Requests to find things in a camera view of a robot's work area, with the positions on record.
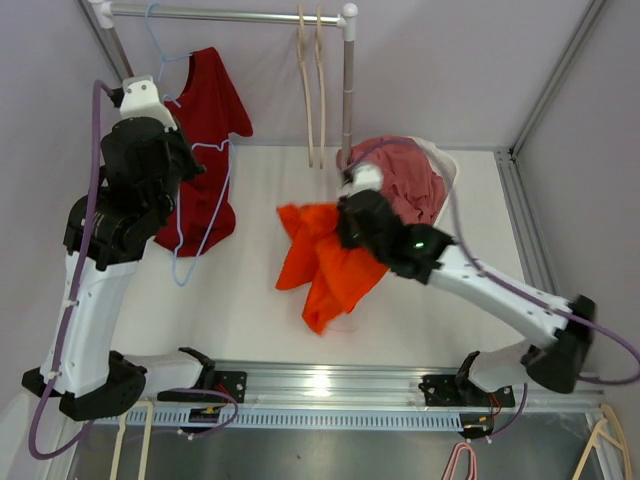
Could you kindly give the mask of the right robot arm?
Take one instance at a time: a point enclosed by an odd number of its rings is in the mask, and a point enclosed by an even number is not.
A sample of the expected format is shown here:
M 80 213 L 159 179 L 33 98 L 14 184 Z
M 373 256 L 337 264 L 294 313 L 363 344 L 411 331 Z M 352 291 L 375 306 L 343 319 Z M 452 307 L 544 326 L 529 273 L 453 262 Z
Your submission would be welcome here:
M 446 232 L 403 223 L 375 190 L 343 196 L 337 207 L 344 247 L 361 247 L 396 276 L 454 294 L 523 336 L 511 346 L 467 355 L 454 380 L 464 404 L 477 405 L 504 387 L 528 382 L 558 394 L 574 391 L 593 342 L 591 299 L 566 300 L 510 281 L 468 259 L 461 241 Z

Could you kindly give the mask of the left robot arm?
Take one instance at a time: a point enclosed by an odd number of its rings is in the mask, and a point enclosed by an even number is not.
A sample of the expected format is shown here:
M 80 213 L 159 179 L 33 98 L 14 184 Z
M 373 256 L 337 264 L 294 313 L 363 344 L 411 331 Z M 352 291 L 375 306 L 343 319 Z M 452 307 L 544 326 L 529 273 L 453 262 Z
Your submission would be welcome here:
M 214 363 L 188 347 L 165 355 L 123 355 L 112 338 L 147 241 L 167 224 L 179 186 L 203 173 L 178 124 L 147 116 L 96 133 L 89 192 L 71 208 L 64 235 L 66 303 L 52 349 L 22 385 L 59 398 L 74 421 L 127 412 L 141 398 L 194 401 L 215 389 Z

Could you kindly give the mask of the beige wooden hanger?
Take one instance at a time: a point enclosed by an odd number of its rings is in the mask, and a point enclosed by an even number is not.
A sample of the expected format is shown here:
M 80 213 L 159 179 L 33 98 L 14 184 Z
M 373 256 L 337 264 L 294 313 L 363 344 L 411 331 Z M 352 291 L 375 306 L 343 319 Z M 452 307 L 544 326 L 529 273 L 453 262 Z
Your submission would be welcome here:
M 305 30 L 304 9 L 301 4 L 297 5 L 298 14 L 298 27 L 296 33 L 296 56 L 298 61 L 299 72 L 301 76 L 304 106 L 305 106 L 305 120 L 306 120 L 306 138 L 307 138 L 307 157 L 308 166 L 312 168 L 314 166 L 314 144 L 313 144 L 313 119 L 311 108 L 311 95 L 309 85 L 309 74 L 307 66 L 307 48 L 308 37 Z
M 314 43 L 314 58 L 316 62 L 318 88 L 319 88 L 319 107 L 320 107 L 320 139 L 319 139 L 319 168 L 324 168 L 326 156 L 326 87 L 324 74 L 324 56 L 323 56 L 323 32 L 322 32 L 322 7 L 318 3 L 316 5 L 316 30 Z

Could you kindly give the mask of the orange t shirt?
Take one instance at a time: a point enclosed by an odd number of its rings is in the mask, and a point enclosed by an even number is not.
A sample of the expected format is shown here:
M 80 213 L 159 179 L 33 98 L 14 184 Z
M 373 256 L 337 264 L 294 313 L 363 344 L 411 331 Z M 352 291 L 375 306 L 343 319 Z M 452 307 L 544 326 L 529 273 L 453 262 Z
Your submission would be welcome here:
M 333 203 L 286 204 L 277 208 L 277 214 L 291 245 L 276 288 L 310 286 L 302 319 L 322 335 L 333 320 L 351 313 L 389 268 L 361 247 L 341 245 L 339 210 Z

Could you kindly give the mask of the pink t shirt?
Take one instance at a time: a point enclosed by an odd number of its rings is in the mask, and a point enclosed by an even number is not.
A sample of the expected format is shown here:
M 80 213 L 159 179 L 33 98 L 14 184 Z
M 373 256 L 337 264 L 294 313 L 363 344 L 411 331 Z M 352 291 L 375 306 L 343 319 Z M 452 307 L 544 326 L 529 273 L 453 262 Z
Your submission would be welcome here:
M 349 163 L 361 162 L 381 170 L 382 195 L 404 224 L 435 223 L 446 199 L 445 181 L 415 140 L 401 136 L 365 140 L 351 149 Z

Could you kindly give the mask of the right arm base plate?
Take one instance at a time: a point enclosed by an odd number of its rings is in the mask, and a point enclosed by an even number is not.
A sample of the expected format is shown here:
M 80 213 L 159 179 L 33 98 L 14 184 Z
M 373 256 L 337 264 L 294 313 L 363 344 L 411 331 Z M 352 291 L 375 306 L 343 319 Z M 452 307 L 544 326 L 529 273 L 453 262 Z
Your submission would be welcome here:
M 418 384 L 425 404 L 429 407 L 478 407 L 489 408 L 516 406 L 510 386 L 487 393 L 467 380 L 457 380 L 455 374 L 427 374 Z

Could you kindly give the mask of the white t shirt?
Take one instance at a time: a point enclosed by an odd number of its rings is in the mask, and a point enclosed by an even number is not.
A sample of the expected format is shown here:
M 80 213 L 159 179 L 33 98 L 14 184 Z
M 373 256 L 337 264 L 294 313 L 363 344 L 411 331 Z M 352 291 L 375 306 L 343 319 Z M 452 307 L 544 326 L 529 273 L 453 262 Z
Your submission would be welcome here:
M 433 142 L 419 137 L 411 137 L 411 140 L 423 151 L 433 165 L 446 167 L 450 164 L 448 153 L 439 149 Z

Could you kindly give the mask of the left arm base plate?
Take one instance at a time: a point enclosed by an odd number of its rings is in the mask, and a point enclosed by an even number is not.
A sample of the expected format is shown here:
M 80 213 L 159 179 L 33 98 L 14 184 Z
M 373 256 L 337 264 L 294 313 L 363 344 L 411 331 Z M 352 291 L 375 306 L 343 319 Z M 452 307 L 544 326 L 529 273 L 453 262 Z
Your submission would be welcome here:
M 247 378 L 248 375 L 245 371 L 215 371 L 207 373 L 194 386 L 194 389 L 207 390 L 207 393 L 185 393 L 167 390 L 160 392 L 157 395 L 157 399 L 161 402 L 182 403 L 228 402 L 226 398 L 211 394 L 211 391 L 215 391 L 224 393 L 232 397 L 238 404 L 242 404 L 245 399 Z

